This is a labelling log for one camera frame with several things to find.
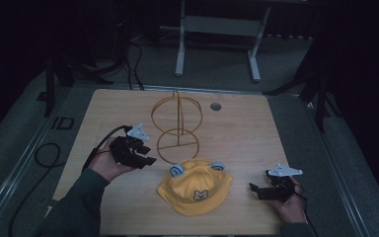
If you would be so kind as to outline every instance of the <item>light wood tabletop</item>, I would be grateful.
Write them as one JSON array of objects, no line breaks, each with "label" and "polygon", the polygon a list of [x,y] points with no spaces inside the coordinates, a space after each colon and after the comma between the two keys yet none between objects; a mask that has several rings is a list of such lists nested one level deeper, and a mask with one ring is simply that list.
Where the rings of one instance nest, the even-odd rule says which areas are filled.
[{"label": "light wood tabletop", "polygon": [[[162,135],[153,123],[151,111],[173,91],[97,90],[57,185],[54,199],[63,198],[78,179],[90,152],[114,128],[142,123],[150,137],[147,156],[158,160],[152,166],[126,173],[114,180],[103,197],[101,234],[103,235],[260,235],[278,233],[281,225],[271,206],[258,200],[249,183],[268,187],[265,170],[277,164],[288,165],[266,97],[220,93],[180,92],[201,105],[202,123],[193,132],[199,140],[197,157],[222,162],[233,177],[227,198],[215,209],[196,216],[173,210],[157,193],[169,174],[171,164],[156,151]],[[218,103],[220,111],[210,105]],[[197,108],[183,101],[185,127],[199,122]],[[154,114],[160,126],[177,125],[177,102],[166,103]],[[115,135],[125,136],[123,130]],[[174,148],[164,156],[173,162],[192,157],[195,146]]]}]

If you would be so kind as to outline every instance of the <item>dark sleeve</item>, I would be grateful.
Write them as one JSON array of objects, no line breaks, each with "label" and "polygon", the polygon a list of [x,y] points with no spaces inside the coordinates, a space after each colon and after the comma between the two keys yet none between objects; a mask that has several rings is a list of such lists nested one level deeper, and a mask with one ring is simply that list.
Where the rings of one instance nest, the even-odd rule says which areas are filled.
[{"label": "dark sleeve", "polygon": [[109,183],[95,171],[84,170],[66,197],[48,214],[35,236],[99,236],[101,201]]},{"label": "dark sleeve", "polygon": [[287,224],[280,229],[281,237],[315,237],[310,225],[306,223]]}]

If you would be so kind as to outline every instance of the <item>human hand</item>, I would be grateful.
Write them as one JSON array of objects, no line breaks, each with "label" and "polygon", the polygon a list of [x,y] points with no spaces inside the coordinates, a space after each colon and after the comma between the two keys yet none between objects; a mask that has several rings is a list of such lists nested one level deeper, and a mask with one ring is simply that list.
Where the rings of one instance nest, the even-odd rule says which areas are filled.
[{"label": "human hand", "polygon": [[[300,194],[300,184],[294,178],[290,178],[296,185],[295,192]],[[304,199],[300,196],[292,195],[286,202],[279,200],[268,200],[267,202],[276,209],[285,222],[307,223],[306,214],[304,213]]]},{"label": "human hand", "polygon": [[133,171],[135,168],[117,164],[110,152],[110,144],[115,140],[115,137],[110,137],[104,147],[97,152],[97,155],[92,159],[89,169],[97,172],[107,181],[111,182],[116,177]]}]

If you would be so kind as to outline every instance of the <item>blue and white hat ear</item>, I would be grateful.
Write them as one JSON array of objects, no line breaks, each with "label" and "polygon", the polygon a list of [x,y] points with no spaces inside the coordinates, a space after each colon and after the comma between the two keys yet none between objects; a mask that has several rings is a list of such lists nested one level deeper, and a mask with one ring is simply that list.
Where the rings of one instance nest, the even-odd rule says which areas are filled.
[{"label": "blue and white hat ear", "polygon": [[218,170],[218,171],[222,171],[225,168],[224,164],[221,162],[211,163],[210,167],[211,167],[211,169]]},{"label": "blue and white hat ear", "polygon": [[171,172],[172,177],[177,178],[184,174],[184,168],[180,164],[174,164],[169,172]]}]

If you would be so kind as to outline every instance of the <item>yellow bucket hat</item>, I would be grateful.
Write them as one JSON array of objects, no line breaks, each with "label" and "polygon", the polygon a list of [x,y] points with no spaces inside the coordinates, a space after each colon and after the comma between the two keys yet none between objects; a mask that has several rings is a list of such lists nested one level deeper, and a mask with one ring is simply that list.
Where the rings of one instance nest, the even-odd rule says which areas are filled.
[{"label": "yellow bucket hat", "polygon": [[181,214],[204,214],[229,193],[232,177],[223,169],[222,163],[199,158],[175,164],[159,185],[159,195]]}]

